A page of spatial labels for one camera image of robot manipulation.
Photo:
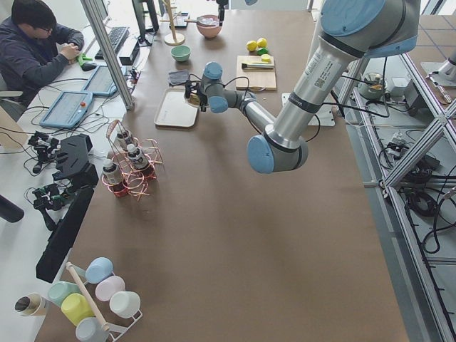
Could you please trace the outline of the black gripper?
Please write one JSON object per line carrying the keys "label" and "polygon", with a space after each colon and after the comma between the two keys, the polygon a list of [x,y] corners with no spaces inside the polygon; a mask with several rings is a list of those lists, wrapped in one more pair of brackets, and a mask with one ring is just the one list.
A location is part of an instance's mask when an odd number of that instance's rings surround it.
{"label": "black gripper", "polygon": [[[217,4],[218,4],[219,25],[223,26],[224,12],[225,12],[225,0],[217,0]],[[199,81],[191,81],[191,80],[186,81],[185,94],[184,94],[186,101],[189,99],[191,93],[199,96],[199,99],[200,99],[199,109],[201,112],[205,112],[207,110],[207,106],[208,106],[207,96],[202,92]]]}

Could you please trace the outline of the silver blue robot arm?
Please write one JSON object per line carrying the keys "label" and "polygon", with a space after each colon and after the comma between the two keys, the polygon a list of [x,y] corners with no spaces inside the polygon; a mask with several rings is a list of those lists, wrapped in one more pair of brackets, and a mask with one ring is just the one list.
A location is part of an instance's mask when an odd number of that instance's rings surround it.
{"label": "silver blue robot arm", "polygon": [[419,1],[325,1],[316,29],[318,41],[299,81],[278,116],[248,91],[227,90],[222,67],[209,62],[198,81],[187,81],[185,99],[194,93],[201,110],[223,113],[237,108],[261,132],[247,144],[248,161],[259,173],[302,166],[308,146],[301,134],[352,61],[395,56],[414,49]]}

